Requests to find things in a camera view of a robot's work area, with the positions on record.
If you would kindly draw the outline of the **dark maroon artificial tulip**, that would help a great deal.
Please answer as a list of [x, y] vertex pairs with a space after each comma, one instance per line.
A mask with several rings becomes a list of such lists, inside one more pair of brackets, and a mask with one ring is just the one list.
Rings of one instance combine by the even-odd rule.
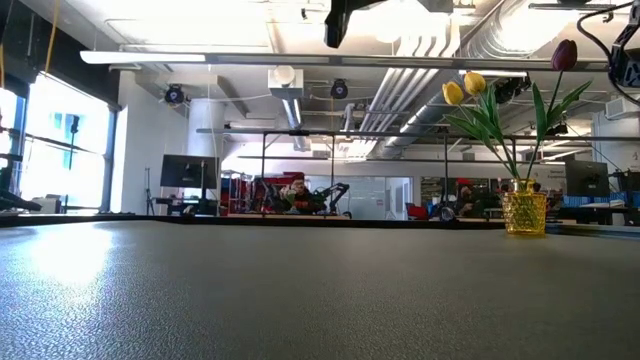
[[563, 75], [565, 72], [572, 70], [575, 67], [577, 59], [578, 49], [576, 42], [568, 39], [562, 40], [556, 47], [550, 60], [552, 69], [557, 72], [557, 78], [551, 99], [546, 102], [543, 99], [542, 93], [537, 84], [532, 84], [531, 92], [536, 114], [536, 144], [534, 146], [534, 155], [530, 159], [527, 168], [527, 178], [529, 178], [532, 173], [532, 169], [536, 161], [536, 154], [540, 149], [544, 138], [547, 136], [548, 131], [561, 120], [562, 114], [567, 110], [567, 108], [574, 102], [578, 101], [580, 96], [592, 84], [592, 81], [588, 80], [574, 90], [571, 90], [562, 98], [561, 101], [556, 101]]

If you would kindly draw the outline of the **yellow artificial tulip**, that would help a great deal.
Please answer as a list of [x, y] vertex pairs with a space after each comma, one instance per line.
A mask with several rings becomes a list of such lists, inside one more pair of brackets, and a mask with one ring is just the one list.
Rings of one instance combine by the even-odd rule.
[[473, 107], [475, 105], [475, 101], [471, 98], [470, 95], [466, 93], [465, 87], [461, 87], [459, 84], [453, 81], [445, 83], [442, 86], [442, 95], [444, 96], [444, 100], [448, 105], [457, 107], [461, 113], [460, 116], [447, 114], [444, 116], [444, 118], [451, 125], [454, 125], [466, 135], [469, 135], [471, 138], [480, 141], [478, 130], [470, 123], [469, 114], [466, 112], [467, 108]]
[[466, 93], [475, 101], [473, 107], [466, 109], [470, 123], [478, 130], [480, 141], [503, 163], [513, 178], [519, 179], [516, 158], [506, 147], [501, 129], [495, 88], [485, 78], [475, 72], [464, 76]]

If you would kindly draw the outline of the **yellow textured glass vase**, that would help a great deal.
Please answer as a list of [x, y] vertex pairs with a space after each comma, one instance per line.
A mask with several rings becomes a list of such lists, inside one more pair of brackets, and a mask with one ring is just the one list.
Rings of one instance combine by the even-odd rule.
[[506, 231], [512, 235], [542, 236], [546, 229], [547, 197], [534, 190], [533, 179], [513, 180], [514, 190], [502, 197]]

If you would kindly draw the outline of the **white ceiling box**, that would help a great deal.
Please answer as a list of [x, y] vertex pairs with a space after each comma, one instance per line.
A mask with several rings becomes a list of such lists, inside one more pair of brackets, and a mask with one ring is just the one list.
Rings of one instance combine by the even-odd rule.
[[304, 71], [289, 65], [276, 66], [268, 71], [267, 85], [272, 96], [291, 100], [304, 95]]

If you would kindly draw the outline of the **silver ventilation ducts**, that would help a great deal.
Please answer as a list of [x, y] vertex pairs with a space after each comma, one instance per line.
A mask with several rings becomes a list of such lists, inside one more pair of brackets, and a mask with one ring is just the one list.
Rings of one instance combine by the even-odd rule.
[[[459, 21], [447, 18], [422, 33], [402, 36], [394, 55], [409, 57], [452, 56], [461, 45]], [[395, 120], [404, 118], [419, 95], [439, 75], [442, 69], [389, 68], [375, 95], [369, 101], [362, 122], [357, 125], [353, 116], [355, 103], [344, 110], [344, 131], [387, 132]]]

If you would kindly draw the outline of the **black monitor with grey back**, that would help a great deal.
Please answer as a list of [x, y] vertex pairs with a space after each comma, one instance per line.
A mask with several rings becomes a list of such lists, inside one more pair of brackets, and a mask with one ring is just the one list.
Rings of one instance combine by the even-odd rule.
[[608, 167], [593, 161], [566, 161], [566, 193], [569, 196], [605, 197], [610, 195]]

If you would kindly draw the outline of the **person seated at desk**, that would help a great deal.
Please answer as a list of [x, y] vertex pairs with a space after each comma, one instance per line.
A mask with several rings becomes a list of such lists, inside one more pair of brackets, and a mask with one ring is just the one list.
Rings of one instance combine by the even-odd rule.
[[320, 204], [301, 178], [296, 178], [291, 184], [285, 185], [280, 190], [280, 198], [285, 213], [314, 214], [321, 210]]

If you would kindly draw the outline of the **long ceiling light bar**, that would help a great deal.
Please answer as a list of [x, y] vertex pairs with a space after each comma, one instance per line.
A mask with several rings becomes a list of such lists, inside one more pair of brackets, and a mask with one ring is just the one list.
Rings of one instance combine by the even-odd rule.
[[80, 58], [87, 64], [129, 64], [129, 63], [204, 63], [204, 54], [194, 53], [154, 53], [154, 52], [107, 52], [81, 51]]

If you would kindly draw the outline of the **black monitor on stand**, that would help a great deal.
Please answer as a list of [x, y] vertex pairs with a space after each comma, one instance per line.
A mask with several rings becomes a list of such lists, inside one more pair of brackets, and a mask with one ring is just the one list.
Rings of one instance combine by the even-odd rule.
[[210, 199], [217, 189], [217, 165], [217, 157], [164, 154], [160, 186], [197, 189], [199, 195]]

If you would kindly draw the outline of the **person beside workbench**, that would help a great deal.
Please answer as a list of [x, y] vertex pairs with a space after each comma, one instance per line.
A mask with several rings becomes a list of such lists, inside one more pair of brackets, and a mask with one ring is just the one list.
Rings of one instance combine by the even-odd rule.
[[456, 201], [454, 212], [458, 217], [476, 218], [480, 215], [480, 200], [472, 182], [466, 178], [458, 178], [456, 181]]

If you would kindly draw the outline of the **black table mat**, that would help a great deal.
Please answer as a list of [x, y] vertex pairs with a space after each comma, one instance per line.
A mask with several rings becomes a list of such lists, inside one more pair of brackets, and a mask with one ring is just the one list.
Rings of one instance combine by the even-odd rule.
[[104, 222], [0, 230], [0, 360], [640, 360], [640, 241]]

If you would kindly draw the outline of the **black silhouetted equipment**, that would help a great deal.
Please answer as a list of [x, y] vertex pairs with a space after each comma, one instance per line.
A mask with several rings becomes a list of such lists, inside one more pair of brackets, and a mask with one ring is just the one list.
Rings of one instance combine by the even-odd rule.
[[9, 190], [13, 174], [13, 165], [16, 162], [21, 162], [23, 157], [15, 154], [0, 153], [0, 159], [7, 161], [5, 167], [0, 166], [0, 211], [11, 209], [40, 211], [42, 209], [40, 204], [25, 200]]

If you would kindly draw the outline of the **white wall air unit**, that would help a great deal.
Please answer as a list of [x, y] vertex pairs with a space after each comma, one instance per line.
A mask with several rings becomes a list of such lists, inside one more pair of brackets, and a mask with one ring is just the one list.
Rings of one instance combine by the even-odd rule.
[[640, 106], [624, 97], [612, 99], [605, 104], [605, 117], [608, 120], [621, 120], [640, 116]]

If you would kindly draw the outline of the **black metal rack frame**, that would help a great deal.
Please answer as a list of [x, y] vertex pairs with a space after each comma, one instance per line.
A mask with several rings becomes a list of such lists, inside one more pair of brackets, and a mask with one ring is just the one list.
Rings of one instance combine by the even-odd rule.
[[[410, 138], [416, 139], [471, 139], [469, 135], [449, 134], [449, 133], [410, 133], [410, 132], [361, 132], [361, 131], [330, 131], [330, 130], [275, 130], [275, 129], [213, 129], [213, 128], [197, 128], [198, 134], [209, 135], [261, 135], [263, 138], [269, 135], [285, 135], [290, 137], [310, 137], [310, 136], [326, 136], [332, 139], [338, 137], [350, 139], [374, 139], [389, 140], [394, 138]], [[623, 137], [623, 136], [545, 136], [544, 141], [567, 140], [567, 141], [585, 141], [593, 142], [636, 142], [640, 143], [640, 136]]]

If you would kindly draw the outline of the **black aluminium table frame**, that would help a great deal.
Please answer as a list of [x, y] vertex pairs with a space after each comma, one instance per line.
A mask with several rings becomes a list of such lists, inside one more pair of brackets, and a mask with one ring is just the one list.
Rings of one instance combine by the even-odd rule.
[[248, 215], [232, 217], [210, 216], [147, 216], [135, 214], [96, 215], [27, 215], [1, 214], [0, 236], [22, 228], [76, 224], [139, 223], [142, 225], [166, 223], [186, 226], [258, 226], [287, 228], [350, 228], [350, 229], [401, 229], [401, 230], [504, 230], [500, 221], [486, 222], [477, 219], [461, 219], [453, 222], [394, 221], [394, 220], [350, 220], [344, 217], [322, 217], [302, 215]]

